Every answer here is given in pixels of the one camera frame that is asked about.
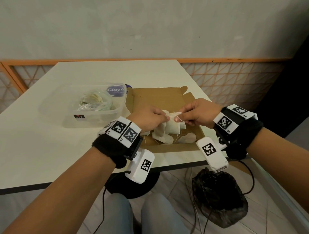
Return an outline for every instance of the plastic container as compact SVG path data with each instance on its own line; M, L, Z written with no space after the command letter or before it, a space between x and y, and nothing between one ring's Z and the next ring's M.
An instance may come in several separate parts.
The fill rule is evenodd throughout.
M106 90L112 96L114 109L110 111L78 110L84 93ZM39 112L57 117L55 121L67 128L104 127L121 116L127 97L127 88L122 83L100 83L93 85L62 85L42 103Z

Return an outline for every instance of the trash bag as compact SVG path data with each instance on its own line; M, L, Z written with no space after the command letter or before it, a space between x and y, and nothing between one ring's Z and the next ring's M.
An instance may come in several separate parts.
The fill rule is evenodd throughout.
M219 227L227 228L248 213L248 202L229 173L206 167L192 179L192 190L202 214Z

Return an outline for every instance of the table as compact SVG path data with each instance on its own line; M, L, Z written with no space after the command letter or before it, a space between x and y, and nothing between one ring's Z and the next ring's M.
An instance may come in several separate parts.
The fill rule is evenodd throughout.
M187 86L195 98L209 100L176 60L59 62L0 114L0 194L46 188L90 148L101 128L64 128L38 110L59 85L85 80L133 88ZM202 130L216 139L214 130ZM206 164L200 151L156 153L151 171Z

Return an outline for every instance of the cloth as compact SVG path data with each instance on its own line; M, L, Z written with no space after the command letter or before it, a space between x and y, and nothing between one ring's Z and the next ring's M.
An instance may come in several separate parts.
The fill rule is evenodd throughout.
M189 231L162 194L151 194L141 210L142 234L188 234ZM105 200L105 220L98 234L133 234L133 212L122 194L111 194Z

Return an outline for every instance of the cardboard box lid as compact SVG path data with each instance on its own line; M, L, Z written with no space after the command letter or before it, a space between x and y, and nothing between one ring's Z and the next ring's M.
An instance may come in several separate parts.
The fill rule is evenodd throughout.
M154 105L170 113L177 112L182 106L195 100L192 93L184 94L188 90L187 86L181 88L128 88L127 90L126 106L131 113L144 104ZM187 129L182 129L178 136L176 134L170 135L173 136L174 141L176 141L180 136L190 132L196 135L197 140L205 136L199 126L189 125L187 125ZM164 144L153 139L151 134L144 137L141 148L150 150L153 153L199 150L195 142L188 144Z

